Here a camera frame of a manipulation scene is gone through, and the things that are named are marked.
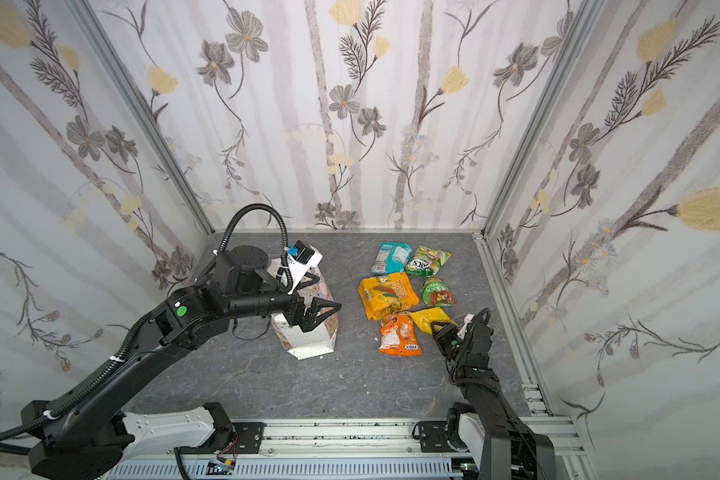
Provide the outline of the white cartoon paper gift bag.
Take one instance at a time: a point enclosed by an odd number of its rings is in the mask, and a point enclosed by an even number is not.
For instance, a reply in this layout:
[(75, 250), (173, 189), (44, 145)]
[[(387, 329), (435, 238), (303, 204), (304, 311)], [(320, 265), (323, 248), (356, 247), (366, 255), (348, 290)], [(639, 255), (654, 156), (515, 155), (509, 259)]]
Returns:
[(298, 360), (321, 357), (334, 352), (341, 306), (334, 301), (319, 268), (322, 257), (302, 265), (293, 258), (289, 266), (295, 282), (293, 292), (304, 301), (293, 324), (284, 313), (269, 315), (270, 324), (284, 350)]

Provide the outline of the orange snack bag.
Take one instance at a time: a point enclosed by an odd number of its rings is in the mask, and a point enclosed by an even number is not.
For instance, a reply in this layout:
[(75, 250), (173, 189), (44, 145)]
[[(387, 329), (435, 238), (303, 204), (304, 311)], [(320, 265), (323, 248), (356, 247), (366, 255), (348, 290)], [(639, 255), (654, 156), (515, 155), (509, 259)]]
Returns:
[(391, 356), (420, 356), (422, 350), (415, 335), (413, 319), (407, 312), (387, 316), (380, 321), (381, 353)]

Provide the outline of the yellow chips bag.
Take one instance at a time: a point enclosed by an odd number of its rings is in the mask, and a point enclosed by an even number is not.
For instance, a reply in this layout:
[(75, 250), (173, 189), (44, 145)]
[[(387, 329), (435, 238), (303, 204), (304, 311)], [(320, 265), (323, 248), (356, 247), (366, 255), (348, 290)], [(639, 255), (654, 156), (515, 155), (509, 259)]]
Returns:
[(358, 293), (367, 319), (373, 321), (411, 310), (420, 302), (404, 272), (366, 278), (361, 281)]

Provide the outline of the green yellow snack bag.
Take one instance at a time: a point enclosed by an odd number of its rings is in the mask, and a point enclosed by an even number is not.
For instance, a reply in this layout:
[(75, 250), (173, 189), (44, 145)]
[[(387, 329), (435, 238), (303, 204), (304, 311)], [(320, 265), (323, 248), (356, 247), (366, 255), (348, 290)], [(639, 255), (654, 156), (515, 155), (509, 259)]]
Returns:
[(447, 251), (419, 246), (405, 265), (404, 271), (408, 275), (432, 277), (450, 258), (451, 254)]

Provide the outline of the teal snack packet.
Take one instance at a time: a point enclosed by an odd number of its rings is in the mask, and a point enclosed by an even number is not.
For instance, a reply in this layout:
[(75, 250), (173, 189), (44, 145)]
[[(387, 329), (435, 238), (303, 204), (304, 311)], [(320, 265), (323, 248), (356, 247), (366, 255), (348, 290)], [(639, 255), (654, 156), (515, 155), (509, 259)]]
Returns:
[(406, 243), (381, 242), (371, 273), (387, 275), (402, 272), (412, 253), (413, 248)]

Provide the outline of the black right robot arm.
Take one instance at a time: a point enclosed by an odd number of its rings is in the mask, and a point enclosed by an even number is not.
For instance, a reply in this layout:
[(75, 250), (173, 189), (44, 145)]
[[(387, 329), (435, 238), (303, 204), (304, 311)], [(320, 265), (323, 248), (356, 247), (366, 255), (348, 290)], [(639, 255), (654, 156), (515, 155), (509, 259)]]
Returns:
[(551, 440), (535, 433), (508, 404), (497, 374), (489, 366), (493, 329), (471, 322), (464, 332), (447, 322), (432, 324), (432, 336), (445, 358), (449, 383), (466, 401), (450, 435), (472, 454), (478, 479), (555, 479)]

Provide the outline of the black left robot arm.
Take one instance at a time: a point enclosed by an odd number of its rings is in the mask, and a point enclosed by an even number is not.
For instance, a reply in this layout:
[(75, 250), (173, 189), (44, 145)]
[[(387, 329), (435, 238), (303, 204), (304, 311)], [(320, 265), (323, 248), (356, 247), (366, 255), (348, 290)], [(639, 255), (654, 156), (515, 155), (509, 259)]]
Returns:
[(288, 286), (269, 273), (269, 266), (258, 247), (219, 252), (195, 284), (140, 318), (120, 349), (85, 381), (53, 401), (30, 402), (22, 419), (38, 440), (28, 453), (32, 473), (95, 479), (143, 452), (233, 450), (239, 435), (217, 402), (154, 421), (122, 409), (169, 366), (227, 332), (233, 321), (281, 314), (289, 326), (310, 332), (340, 310), (331, 300), (305, 301), (301, 284)]

